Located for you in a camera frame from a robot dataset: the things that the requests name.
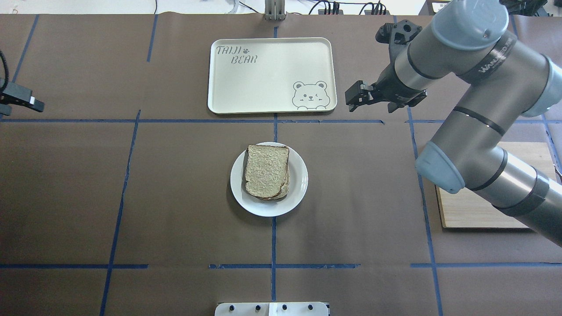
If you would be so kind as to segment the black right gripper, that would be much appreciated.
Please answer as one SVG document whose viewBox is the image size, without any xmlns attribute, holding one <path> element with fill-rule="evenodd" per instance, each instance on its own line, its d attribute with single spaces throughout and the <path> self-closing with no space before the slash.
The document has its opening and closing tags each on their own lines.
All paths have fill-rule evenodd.
<svg viewBox="0 0 562 316">
<path fill-rule="evenodd" d="M 407 87 L 396 74 L 395 66 L 389 64 L 376 83 L 368 85 L 363 80 L 357 80 L 346 90 L 345 97 L 351 98 L 346 100 L 349 112 L 363 105 L 387 102 L 388 112 L 392 113 L 399 108 L 415 107 L 427 97 L 427 91 Z"/>
</svg>

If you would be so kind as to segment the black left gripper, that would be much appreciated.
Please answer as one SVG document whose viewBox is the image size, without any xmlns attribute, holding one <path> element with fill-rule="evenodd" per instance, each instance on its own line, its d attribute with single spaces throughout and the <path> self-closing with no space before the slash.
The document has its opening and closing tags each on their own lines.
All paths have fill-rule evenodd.
<svg viewBox="0 0 562 316">
<path fill-rule="evenodd" d="M 10 116 L 12 113 L 11 104 L 23 106 L 36 112 L 43 112 L 45 105 L 44 102 L 32 95 L 32 90 L 12 82 L 6 82 L 4 78 L 1 78 L 0 113 L 4 116 Z"/>
</svg>

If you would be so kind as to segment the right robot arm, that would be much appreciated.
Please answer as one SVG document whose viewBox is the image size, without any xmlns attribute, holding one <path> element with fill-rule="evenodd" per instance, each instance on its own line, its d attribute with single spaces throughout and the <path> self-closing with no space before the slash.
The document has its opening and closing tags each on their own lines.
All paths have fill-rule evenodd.
<svg viewBox="0 0 562 316">
<path fill-rule="evenodd" d="M 418 174 L 455 194 L 468 188 L 494 208 L 561 244 L 561 185 L 499 146 L 519 116 L 536 117 L 561 100 L 561 68 L 507 30 L 498 0 L 452 0 L 426 28 L 407 20 L 377 33 L 391 62 L 371 85 L 345 92 L 349 111 L 388 103 L 413 107 L 454 73 L 469 88 L 415 161 Z"/>
</svg>

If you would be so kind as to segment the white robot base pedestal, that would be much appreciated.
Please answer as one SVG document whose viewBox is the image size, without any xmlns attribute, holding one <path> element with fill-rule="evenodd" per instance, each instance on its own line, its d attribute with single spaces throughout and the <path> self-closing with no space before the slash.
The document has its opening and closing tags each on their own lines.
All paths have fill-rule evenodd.
<svg viewBox="0 0 562 316">
<path fill-rule="evenodd" d="M 223 302 L 215 316 L 329 316 L 325 302 Z"/>
</svg>

